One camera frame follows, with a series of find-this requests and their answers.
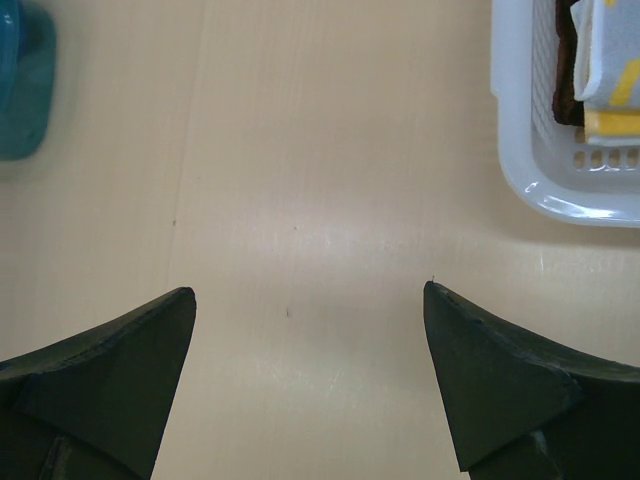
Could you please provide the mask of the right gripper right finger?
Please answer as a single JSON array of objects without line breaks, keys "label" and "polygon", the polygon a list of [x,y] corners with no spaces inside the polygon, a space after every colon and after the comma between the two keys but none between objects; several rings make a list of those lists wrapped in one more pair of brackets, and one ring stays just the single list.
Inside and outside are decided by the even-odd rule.
[{"label": "right gripper right finger", "polygon": [[638,368],[549,340],[435,282],[423,316],[461,471],[638,472]]}]

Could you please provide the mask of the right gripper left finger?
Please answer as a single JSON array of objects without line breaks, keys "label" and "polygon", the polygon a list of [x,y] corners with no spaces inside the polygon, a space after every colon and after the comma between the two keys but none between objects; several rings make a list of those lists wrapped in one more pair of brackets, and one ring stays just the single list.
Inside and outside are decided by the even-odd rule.
[{"label": "right gripper left finger", "polygon": [[3,361],[2,478],[150,478],[195,319],[180,287]]}]

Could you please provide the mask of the brown towel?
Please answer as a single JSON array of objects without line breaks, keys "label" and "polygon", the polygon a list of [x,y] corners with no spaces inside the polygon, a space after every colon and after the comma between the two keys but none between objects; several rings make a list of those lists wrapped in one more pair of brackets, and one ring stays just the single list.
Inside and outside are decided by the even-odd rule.
[{"label": "brown towel", "polygon": [[576,0],[555,1],[555,29],[559,43],[552,110],[557,123],[583,127],[583,103],[577,101],[574,94],[577,33],[571,16],[571,7],[576,3]]}]

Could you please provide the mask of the yellow white towel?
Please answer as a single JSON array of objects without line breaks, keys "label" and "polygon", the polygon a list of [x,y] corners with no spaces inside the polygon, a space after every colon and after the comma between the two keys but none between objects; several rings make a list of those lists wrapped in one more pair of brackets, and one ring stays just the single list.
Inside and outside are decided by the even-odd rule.
[{"label": "yellow white towel", "polygon": [[574,98],[583,104],[586,142],[639,144],[639,2],[579,1]]}]

